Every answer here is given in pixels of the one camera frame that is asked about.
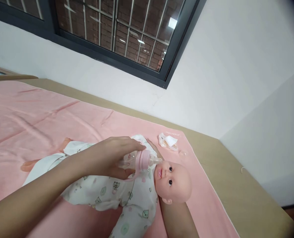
window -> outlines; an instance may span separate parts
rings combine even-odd
[[[167,88],[205,0],[0,0],[0,20]]]

doll foot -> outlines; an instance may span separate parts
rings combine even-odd
[[[64,141],[63,141],[63,143],[60,145],[60,147],[59,147],[59,151],[61,152],[61,153],[64,153],[64,149],[65,149],[65,147],[68,145],[68,143],[69,142],[71,142],[72,140],[70,139],[70,138],[67,138],[67,137],[65,137],[65,139],[64,139]]]
[[[20,167],[21,171],[23,172],[30,172],[32,170],[32,168],[34,167],[34,165],[39,161],[38,160],[32,160],[32,161],[27,161],[24,162],[22,164],[22,166]]]

baby onesie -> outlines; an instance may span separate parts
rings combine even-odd
[[[145,145],[146,149],[157,157],[157,153],[142,135],[132,138]],[[56,153],[39,160],[23,185],[54,168],[69,155],[92,145],[94,144],[80,141],[69,142],[64,153]],[[61,196],[71,204],[86,204],[98,211],[123,206],[122,214],[110,238],[142,237],[156,215],[158,196],[154,184],[155,167],[156,165],[153,165],[141,171],[138,177],[130,182],[106,176],[85,176],[67,187]]]

glass pane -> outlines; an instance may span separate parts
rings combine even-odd
[[[156,42],[149,68],[159,71],[165,58],[166,45]]]
[[[39,0],[0,0],[0,2],[42,19]]]
[[[63,30],[159,71],[183,1],[56,0],[56,9]]]

window frame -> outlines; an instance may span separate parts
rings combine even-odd
[[[43,19],[0,2],[0,21],[167,89],[205,2],[206,0],[184,1],[177,25],[167,48],[166,57],[159,72],[60,29],[55,1],[53,0],[39,0]]]

